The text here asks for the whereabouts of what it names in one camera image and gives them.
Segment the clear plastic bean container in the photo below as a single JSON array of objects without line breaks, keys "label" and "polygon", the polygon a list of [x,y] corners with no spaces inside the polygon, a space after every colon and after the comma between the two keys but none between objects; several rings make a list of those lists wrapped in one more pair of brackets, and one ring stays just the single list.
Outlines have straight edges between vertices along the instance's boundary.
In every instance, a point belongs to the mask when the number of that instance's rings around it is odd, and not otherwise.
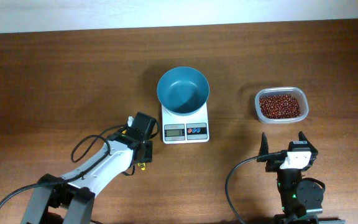
[{"label": "clear plastic bean container", "polygon": [[260,90],[254,103],[257,117],[264,124],[299,122],[310,111],[304,92],[292,86]]}]

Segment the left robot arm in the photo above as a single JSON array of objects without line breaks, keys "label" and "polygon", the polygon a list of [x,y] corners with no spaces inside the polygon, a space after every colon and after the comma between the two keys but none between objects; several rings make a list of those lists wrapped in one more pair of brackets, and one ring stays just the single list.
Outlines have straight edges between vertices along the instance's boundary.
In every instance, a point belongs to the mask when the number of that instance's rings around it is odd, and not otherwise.
[{"label": "left robot arm", "polygon": [[103,139],[102,148],[75,170],[37,182],[23,223],[90,223],[95,198],[118,175],[138,163],[152,162],[153,130],[158,121],[138,112],[127,124]]}]

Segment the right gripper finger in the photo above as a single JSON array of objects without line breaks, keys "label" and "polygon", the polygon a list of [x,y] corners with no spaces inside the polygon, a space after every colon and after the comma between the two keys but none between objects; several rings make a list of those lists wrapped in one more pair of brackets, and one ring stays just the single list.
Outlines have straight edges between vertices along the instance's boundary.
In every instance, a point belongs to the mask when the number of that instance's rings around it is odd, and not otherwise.
[{"label": "right gripper finger", "polygon": [[298,138],[299,141],[303,141],[304,144],[307,144],[308,146],[311,146],[311,143],[309,142],[309,140],[306,138],[305,134],[303,133],[303,131],[300,131],[298,133]]},{"label": "right gripper finger", "polygon": [[259,149],[259,156],[265,156],[269,153],[269,145],[267,142],[267,137],[265,135],[265,133],[262,133],[261,136],[261,145],[260,145],[260,149]]}]

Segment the blue plastic bowl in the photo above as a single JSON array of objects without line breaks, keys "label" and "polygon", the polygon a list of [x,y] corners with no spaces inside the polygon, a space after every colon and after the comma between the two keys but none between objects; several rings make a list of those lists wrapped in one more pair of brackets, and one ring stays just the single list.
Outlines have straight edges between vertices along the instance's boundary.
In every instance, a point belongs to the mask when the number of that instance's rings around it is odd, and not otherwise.
[{"label": "blue plastic bowl", "polygon": [[206,77],[191,67],[173,68],[160,78],[157,97],[161,105],[173,114],[187,116],[206,104],[210,87]]}]

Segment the yellow plastic measuring scoop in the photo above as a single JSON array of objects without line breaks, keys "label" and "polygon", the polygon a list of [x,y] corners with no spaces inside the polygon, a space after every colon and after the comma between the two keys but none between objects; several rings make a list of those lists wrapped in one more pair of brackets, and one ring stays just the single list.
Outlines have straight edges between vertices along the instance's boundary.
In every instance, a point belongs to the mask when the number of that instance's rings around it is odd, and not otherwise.
[{"label": "yellow plastic measuring scoop", "polygon": [[145,163],[138,163],[137,164],[141,170],[146,170],[146,164]]}]

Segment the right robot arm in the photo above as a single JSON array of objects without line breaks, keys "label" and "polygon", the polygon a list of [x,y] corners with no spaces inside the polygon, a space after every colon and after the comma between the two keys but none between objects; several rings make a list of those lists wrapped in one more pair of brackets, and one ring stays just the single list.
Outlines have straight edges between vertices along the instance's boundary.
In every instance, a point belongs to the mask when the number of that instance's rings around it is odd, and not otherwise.
[{"label": "right robot arm", "polygon": [[266,172],[277,174],[277,189],[282,203],[282,214],[275,215],[275,223],[345,223],[339,218],[318,218],[323,212],[325,184],[311,177],[303,177],[316,160],[318,150],[303,132],[291,141],[288,149],[270,152],[263,133],[257,162],[265,163]]}]

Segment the red adzuki beans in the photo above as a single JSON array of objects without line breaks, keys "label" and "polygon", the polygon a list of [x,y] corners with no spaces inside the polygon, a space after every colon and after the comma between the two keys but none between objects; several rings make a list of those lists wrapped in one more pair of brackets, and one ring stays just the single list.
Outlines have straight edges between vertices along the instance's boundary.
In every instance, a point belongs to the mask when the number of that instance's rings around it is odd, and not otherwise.
[{"label": "red adzuki beans", "polygon": [[301,115],[299,102],[291,95],[261,97],[259,106],[262,114],[269,119],[296,118]]}]

